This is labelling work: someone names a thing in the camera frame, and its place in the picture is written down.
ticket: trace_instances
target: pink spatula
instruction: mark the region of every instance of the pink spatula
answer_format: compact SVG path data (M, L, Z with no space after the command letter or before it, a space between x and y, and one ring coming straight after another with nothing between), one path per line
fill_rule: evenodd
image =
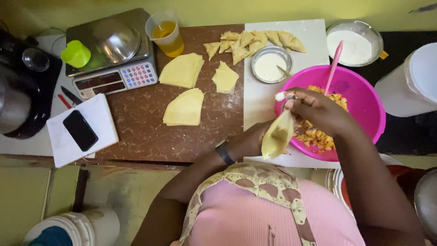
M329 86L331 85L332 77L334 77L335 68L337 68L338 59L340 58L341 51L343 50L343 40L338 44L337 50L335 51L334 59L331 64L331 71L329 72L328 83L326 84L324 95L328 94Z

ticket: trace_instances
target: orange liquid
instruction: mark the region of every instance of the orange liquid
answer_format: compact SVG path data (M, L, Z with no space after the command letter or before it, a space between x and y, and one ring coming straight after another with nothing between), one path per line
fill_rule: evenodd
M153 28L152 37L155 39L167 37L174 31L175 28L176 23L173 21L163 21L161 24ZM168 57L173 58L179 56L184 51L184 42L182 41L180 33L170 44L158 46Z

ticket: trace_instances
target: pink shirt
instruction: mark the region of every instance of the pink shirt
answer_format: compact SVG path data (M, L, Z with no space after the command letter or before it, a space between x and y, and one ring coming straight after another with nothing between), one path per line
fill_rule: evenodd
M357 224L341 201L324 187L298 179L317 246L365 245ZM228 181L207 188L189 236L193 246L301 245L292 212Z

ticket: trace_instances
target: smartphone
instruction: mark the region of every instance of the smartphone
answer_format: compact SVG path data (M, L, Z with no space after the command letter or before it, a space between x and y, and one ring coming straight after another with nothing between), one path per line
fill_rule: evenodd
M62 123L83 152L88 151L99 140L83 115L77 110L71 112Z

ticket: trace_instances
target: white cutting board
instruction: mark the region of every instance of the white cutting board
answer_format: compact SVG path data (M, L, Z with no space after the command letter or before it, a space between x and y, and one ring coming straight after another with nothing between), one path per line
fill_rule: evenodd
M245 24L247 32L284 30L298 37L305 45L307 53L292 51L293 70L295 74L305 68L329 64L328 45L326 43L325 20L275 21ZM255 78L251 68L252 58L244 60L244 130L258 122L274 119L274 96L286 81L277 84L266 84ZM259 161L289 167L305 168L340 168L338 162L323 162L313 159L293 146L287 148L288 155L280 155L273 161L263 160L261 156L245 157L245 162Z

